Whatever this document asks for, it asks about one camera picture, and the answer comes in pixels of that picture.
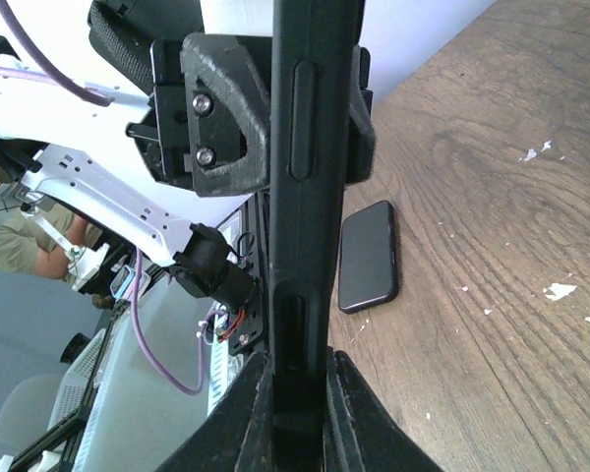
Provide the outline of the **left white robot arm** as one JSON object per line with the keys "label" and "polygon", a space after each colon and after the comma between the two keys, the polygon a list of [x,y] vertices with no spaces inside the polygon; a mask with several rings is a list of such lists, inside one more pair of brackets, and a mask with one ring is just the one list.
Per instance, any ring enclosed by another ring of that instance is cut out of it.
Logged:
{"label": "left white robot arm", "polygon": [[133,245],[195,297],[328,307],[344,189],[371,173],[361,1],[0,1],[0,255],[81,289]]}

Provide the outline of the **phone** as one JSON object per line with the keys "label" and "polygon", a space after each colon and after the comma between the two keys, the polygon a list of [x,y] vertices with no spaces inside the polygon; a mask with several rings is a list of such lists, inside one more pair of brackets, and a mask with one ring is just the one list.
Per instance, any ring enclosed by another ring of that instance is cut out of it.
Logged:
{"label": "phone", "polygon": [[269,344],[274,466],[322,467],[325,355],[360,1],[274,5]]}
{"label": "phone", "polygon": [[379,201],[342,223],[337,304],[351,315],[392,301],[398,291],[394,208]]}

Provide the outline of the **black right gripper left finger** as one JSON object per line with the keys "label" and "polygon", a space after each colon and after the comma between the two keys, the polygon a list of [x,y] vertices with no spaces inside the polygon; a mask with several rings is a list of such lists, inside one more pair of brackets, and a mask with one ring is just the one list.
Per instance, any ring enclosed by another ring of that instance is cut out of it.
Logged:
{"label": "black right gripper left finger", "polygon": [[206,421],[159,471],[273,471],[272,382],[267,355],[252,354]]}

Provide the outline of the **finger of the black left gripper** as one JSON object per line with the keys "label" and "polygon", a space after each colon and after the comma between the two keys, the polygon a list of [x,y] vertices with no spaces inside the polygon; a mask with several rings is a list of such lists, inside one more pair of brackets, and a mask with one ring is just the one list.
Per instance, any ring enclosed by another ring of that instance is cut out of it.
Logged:
{"label": "finger of the black left gripper", "polygon": [[356,45],[353,49],[350,84],[347,185],[368,180],[373,167],[376,135],[371,118],[373,92],[369,89],[370,66],[369,50]]}

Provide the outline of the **light blue slotted strip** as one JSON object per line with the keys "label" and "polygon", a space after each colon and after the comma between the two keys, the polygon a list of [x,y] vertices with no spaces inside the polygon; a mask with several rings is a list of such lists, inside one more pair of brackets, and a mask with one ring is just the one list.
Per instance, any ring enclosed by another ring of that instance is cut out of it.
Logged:
{"label": "light blue slotted strip", "polygon": [[156,289],[111,330],[75,471],[154,471],[206,421],[227,389],[228,345],[200,341],[223,307]]}

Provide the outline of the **person in khaki clothes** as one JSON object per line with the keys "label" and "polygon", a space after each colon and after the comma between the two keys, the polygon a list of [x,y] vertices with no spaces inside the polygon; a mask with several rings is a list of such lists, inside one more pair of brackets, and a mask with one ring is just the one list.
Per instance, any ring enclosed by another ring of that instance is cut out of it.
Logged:
{"label": "person in khaki clothes", "polygon": [[[60,204],[42,211],[43,217],[72,244],[93,247],[102,230]],[[69,272],[64,250],[16,207],[0,226],[0,271],[35,275],[68,284],[75,281]]]}

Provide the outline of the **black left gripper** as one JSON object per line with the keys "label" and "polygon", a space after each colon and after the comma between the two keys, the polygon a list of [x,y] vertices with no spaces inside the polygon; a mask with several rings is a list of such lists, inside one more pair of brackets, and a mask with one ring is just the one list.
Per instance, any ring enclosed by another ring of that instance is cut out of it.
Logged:
{"label": "black left gripper", "polygon": [[271,39],[191,33],[150,48],[150,112],[131,123],[151,176],[201,197],[269,183]]}

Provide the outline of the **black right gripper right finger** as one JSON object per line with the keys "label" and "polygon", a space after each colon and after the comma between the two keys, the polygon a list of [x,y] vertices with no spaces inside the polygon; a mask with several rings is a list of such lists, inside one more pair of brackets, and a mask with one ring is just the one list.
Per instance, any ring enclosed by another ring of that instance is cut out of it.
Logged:
{"label": "black right gripper right finger", "polygon": [[353,361],[326,355],[325,471],[440,471],[395,423]]}

